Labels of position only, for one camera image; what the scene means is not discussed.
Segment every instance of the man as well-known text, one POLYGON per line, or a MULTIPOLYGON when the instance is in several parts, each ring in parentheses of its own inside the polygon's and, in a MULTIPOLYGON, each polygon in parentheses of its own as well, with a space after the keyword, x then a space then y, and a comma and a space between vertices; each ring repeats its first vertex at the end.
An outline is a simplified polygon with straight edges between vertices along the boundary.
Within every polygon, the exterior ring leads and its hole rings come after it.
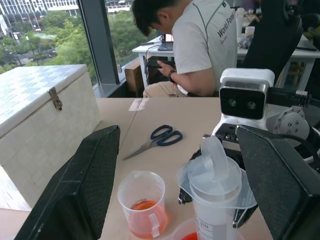
POLYGON ((135 23, 146 36, 151 29, 172 34, 176 71, 162 62, 159 71, 173 82, 149 85, 143 96, 212 96, 226 68, 237 64, 236 19, 222 0, 134 0, 135 23))

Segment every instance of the metal clasp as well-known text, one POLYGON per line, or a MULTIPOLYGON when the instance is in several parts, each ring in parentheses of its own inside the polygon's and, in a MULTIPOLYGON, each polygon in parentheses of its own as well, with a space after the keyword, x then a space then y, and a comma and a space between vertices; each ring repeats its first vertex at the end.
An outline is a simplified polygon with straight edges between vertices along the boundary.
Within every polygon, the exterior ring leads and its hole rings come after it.
POLYGON ((59 111, 61 111, 63 104, 62 104, 62 101, 59 99, 59 97, 57 95, 56 88, 55 87, 51 88, 49 90, 49 94, 51 96, 51 99, 53 101, 53 104, 54 104, 55 108, 58 109, 59 111))

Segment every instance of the street lamp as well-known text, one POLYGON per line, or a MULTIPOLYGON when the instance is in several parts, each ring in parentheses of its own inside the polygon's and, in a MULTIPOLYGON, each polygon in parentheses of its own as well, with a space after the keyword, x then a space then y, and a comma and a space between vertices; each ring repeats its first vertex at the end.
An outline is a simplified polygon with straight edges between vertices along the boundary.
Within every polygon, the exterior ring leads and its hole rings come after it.
POLYGON ((31 51, 32 51, 32 53, 33 53, 33 56, 34 56, 34 58, 35 58, 35 60, 36 60, 36 63, 38 64, 38 66, 40 66, 40 64, 39 64, 39 62, 38 62, 38 59, 37 59, 37 57, 36 57, 36 55, 35 55, 34 49, 32 48, 31 41, 29 41, 29 37, 28 37, 28 36, 25 36, 25 39, 28 41, 28 43, 29 43, 29 45, 30 45, 30 48, 31 48, 31 51))

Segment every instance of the scissors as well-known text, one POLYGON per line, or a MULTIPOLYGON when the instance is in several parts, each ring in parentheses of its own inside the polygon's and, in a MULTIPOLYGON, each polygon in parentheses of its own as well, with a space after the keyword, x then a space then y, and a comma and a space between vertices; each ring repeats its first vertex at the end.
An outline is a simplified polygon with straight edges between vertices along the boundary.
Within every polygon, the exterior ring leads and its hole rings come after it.
POLYGON ((170 145, 176 144, 177 142, 182 140, 182 138, 183 138, 183 136, 182 136, 181 132, 173 131, 172 126, 162 125, 151 133, 151 137, 150 137, 149 141, 147 141, 145 144, 143 144, 137 150, 131 152, 123 160, 132 158, 132 157, 134 157, 134 156, 136 156, 136 155, 138 155, 148 149, 156 147, 156 146, 165 147, 165 146, 170 146, 170 145), (165 130, 165 129, 167 129, 165 132, 158 134, 160 131, 165 130), (171 138, 173 136, 178 136, 178 137, 172 141, 166 142, 166 140, 168 140, 169 138, 171 138))

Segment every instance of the white t-shirt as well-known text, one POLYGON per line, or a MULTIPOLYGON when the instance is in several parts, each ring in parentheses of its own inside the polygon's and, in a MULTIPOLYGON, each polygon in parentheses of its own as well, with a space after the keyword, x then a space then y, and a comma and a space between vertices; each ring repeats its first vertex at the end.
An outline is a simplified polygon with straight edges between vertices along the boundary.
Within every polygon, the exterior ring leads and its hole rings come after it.
POLYGON ((212 67, 219 90, 222 72, 237 66, 236 18, 230 6, 222 0, 193 0, 175 22, 172 35, 177 73, 212 67))

